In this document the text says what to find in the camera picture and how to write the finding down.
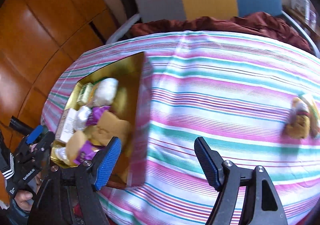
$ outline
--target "gold box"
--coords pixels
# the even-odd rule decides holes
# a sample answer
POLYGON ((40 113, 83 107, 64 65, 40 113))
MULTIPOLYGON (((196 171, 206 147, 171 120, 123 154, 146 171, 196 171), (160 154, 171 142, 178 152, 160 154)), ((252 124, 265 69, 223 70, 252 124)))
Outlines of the gold box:
MULTIPOLYGON (((106 65, 79 80, 66 105, 65 110, 78 110, 77 98, 83 85, 96 83, 103 78, 118 80, 118 91, 112 108, 119 119, 127 120, 134 128, 128 137, 127 144, 123 145, 121 154, 113 169, 107 186, 124 189, 144 183, 148 143, 148 125, 150 122, 151 78, 152 67, 143 52, 123 58, 106 65)), ((89 126, 84 130, 90 134, 89 126)), ((99 142, 89 137, 89 140, 99 145, 99 142)), ((63 146, 54 141, 53 148, 63 146)), ((51 153, 51 160, 63 168, 67 168, 55 155, 51 153)))

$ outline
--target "black handle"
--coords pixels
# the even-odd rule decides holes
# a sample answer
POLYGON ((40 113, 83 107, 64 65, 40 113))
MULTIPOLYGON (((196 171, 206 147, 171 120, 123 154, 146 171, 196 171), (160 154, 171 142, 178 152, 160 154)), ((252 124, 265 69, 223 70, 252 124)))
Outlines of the black handle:
POLYGON ((61 182, 61 168, 49 171, 32 205, 28 225, 74 225, 75 216, 70 202, 69 187, 61 182))
POLYGON ((75 172, 79 204, 86 225, 110 225, 103 212, 98 195, 92 190, 87 174, 88 167, 80 165, 75 172))
POLYGON ((252 181, 247 184, 239 225, 264 224, 287 225, 280 198, 267 171, 256 166, 252 181))
POLYGON ((18 120, 14 116, 11 117, 9 127, 21 133, 24 136, 28 136, 33 131, 33 128, 23 123, 22 121, 18 120))
POLYGON ((236 165, 225 166, 226 177, 206 225, 229 225, 235 210, 239 186, 240 170, 236 165))

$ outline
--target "snack package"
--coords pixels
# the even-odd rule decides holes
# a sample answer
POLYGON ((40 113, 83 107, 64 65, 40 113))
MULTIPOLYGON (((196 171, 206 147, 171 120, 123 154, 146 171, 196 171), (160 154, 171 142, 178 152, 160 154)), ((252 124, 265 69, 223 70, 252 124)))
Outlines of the snack package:
POLYGON ((308 137, 309 130, 309 108, 301 99, 295 97, 285 125, 285 133, 291 138, 301 139, 308 137))
POLYGON ((67 154, 66 154, 66 148, 65 147, 57 147, 54 149, 54 152, 57 156, 57 158, 59 158, 62 162, 64 162, 66 165, 71 165, 67 154))
POLYGON ((95 154, 104 149, 104 146, 95 146, 90 141, 86 141, 82 148, 79 150, 79 154, 73 162, 77 165, 81 164, 85 160, 92 160, 95 154))
POLYGON ((78 98, 77 98, 77 103, 80 106, 84 106, 87 104, 92 87, 93 87, 92 83, 87 83, 82 86, 80 93, 78 95, 78 98))
POLYGON ((310 133, 312 137, 316 137, 319 134, 320 117, 316 102, 314 101, 312 94, 303 94, 300 99, 308 105, 310 112, 310 133))
POLYGON ((77 112, 75 119, 74 130, 83 131, 86 127, 86 122, 89 118, 89 115, 92 113, 92 110, 87 106, 81 106, 77 112))
POLYGON ((73 162, 79 154, 79 150, 87 142, 88 138, 86 135, 78 130, 74 135, 69 139, 66 144, 66 155, 70 162, 73 162))
POLYGON ((116 95, 118 81, 114 78, 107 78, 95 84, 89 96, 89 107, 109 106, 116 95))
POLYGON ((61 119, 58 124, 58 128, 55 134, 55 139, 62 143, 67 143, 74 131, 74 124, 77 116, 75 109, 64 110, 61 119))
POLYGON ((99 119, 105 111, 110 110, 111 106, 102 106, 102 107, 94 107, 92 108, 92 112, 88 117, 86 122, 86 126, 94 126, 97 125, 99 119))

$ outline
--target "purple snack bag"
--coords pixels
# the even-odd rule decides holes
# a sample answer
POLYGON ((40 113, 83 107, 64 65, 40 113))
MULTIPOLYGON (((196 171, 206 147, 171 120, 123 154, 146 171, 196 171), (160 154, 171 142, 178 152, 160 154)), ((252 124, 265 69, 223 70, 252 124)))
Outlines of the purple snack bag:
POLYGON ((94 126, 98 124, 99 119, 105 111, 110 110, 111 106, 102 106, 92 108, 92 112, 88 117, 86 126, 94 126))
POLYGON ((86 143, 79 150, 78 157, 75 160, 73 160, 73 162, 79 165, 85 160, 92 160, 96 153, 104 148, 104 146, 95 146, 87 140, 86 143))

